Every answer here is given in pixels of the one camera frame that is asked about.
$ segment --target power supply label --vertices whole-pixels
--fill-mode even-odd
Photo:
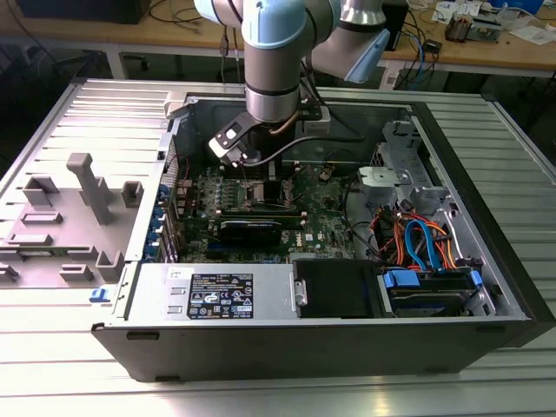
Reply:
[[[252,319],[252,274],[193,274],[188,317],[200,319]]]

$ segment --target circuit board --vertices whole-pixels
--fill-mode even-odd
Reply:
[[[295,259],[353,259],[354,245],[338,209],[344,178],[322,165],[308,165],[278,182],[277,201],[264,195],[268,182],[228,178],[218,168],[204,169],[184,189],[180,215],[186,236],[186,263],[290,263]],[[222,248],[217,230],[223,222],[273,222],[280,242],[269,247]]]

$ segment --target motherboard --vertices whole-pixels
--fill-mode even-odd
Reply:
[[[208,167],[181,181],[186,263],[353,259],[340,206],[348,179],[332,165],[293,166],[281,180]]]

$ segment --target blue cable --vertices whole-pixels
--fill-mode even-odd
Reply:
[[[414,251],[414,246],[411,243],[411,231],[413,230],[414,226],[419,226],[420,228],[423,229],[423,233],[425,234],[425,239],[427,241],[428,259],[431,262],[431,267],[436,270],[441,270],[442,266],[440,265],[440,260],[438,259],[436,252],[434,252],[433,235],[431,234],[431,231],[429,230],[428,226],[424,221],[412,220],[407,224],[406,236],[405,236],[407,252],[414,259],[414,261],[416,261],[419,264],[421,271],[427,270],[427,265],[425,265],[425,262],[423,262],[423,260],[419,256],[417,256],[417,254]]]
[[[417,36],[409,34],[409,37],[411,37],[419,45],[419,56],[420,56],[419,69],[417,70],[417,77],[415,77],[415,80],[412,82],[412,86],[410,88],[410,89],[414,89],[419,83],[420,76],[423,73],[423,67],[425,66],[425,51],[423,50],[423,45],[421,44]]]

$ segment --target aluminum extrusion table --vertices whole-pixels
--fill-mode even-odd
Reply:
[[[93,169],[114,187],[145,179],[167,127],[166,95],[191,85],[70,85],[0,182],[0,238],[26,201],[20,188],[30,174],[77,187],[64,173],[72,151],[91,152]],[[556,313],[556,172],[499,104],[455,94],[321,93],[329,101],[410,97],[426,103]],[[489,354],[454,375],[142,384],[90,335],[91,323],[110,305],[91,307],[89,295],[85,288],[0,290],[1,415],[556,414],[556,331],[522,349]]]

